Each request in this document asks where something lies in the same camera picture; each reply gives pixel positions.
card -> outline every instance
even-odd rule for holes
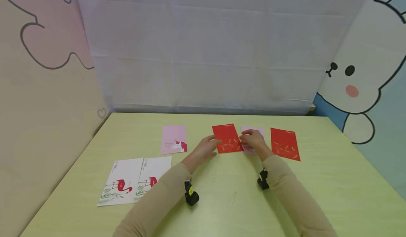
[[[184,125],[162,127],[161,155],[187,151]]]
[[[272,151],[281,157],[300,161],[296,133],[288,130],[271,128]]]
[[[245,131],[245,130],[257,130],[261,133],[261,135],[265,138],[265,131],[263,128],[255,128],[255,127],[250,127],[250,126],[241,126],[241,131]],[[247,145],[242,145],[243,149],[244,149],[244,153],[246,154],[253,154],[253,155],[257,155],[256,151],[254,150],[254,148],[247,146]]]
[[[114,162],[97,206],[133,203],[143,160],[139,158]]]
[[[172,166],[172,157],[144,159],[133,202],[145,195]]]
[[[221,139],[221,144],[217,145],[219,154],[226,152],[243,151],[240,139],[234,124],[212,126],[213,134],[216,139]]]

green leaf print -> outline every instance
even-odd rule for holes
[[[118,194],[118,193],[106,193],[106,194],[102,194],[100,199],[101,200],[106,200],[106,199],[116,199],[116,198],[124,198],[122,195]]]
[[[135,195],[138,196],[138,197],[142,197],[143,195],[145,195],[146,192],[147,192],[146,190],[141,189],[141,190],[137,191],[135,193]]]

pink cheek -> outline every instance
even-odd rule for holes
[[[347,86],[345,88],[345,92],[348,94],[348,96],[353,97],[353,98],[358,97],[358,95],[359,95],[358,88],[356,88],[352,85]]]

pink envelope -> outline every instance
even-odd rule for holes
[[[161,155],[187,151],[184,125],[162,127]]]
[[[245,130],[257,130],[261,133],[261,135],[265,138],[264,135],[264,129],[263,128],[255,128],[255,127],[250,127],[250,126],[241,126],[241,131],[245,131]],[[246,145],[242,145],[243,149],[244,149],[244,153],[246,154],[252,154],[252,155],[257,155],[257,153],[255,152],[255,150],[249,146]]]

left hand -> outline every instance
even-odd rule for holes
[[[221,143],[221,140],[215,139],[214,135],[207,136],[182,160],[182,163],[187,167],[190,174],[193,174],[200,164],[217,155],[213,151],[219,143]]]

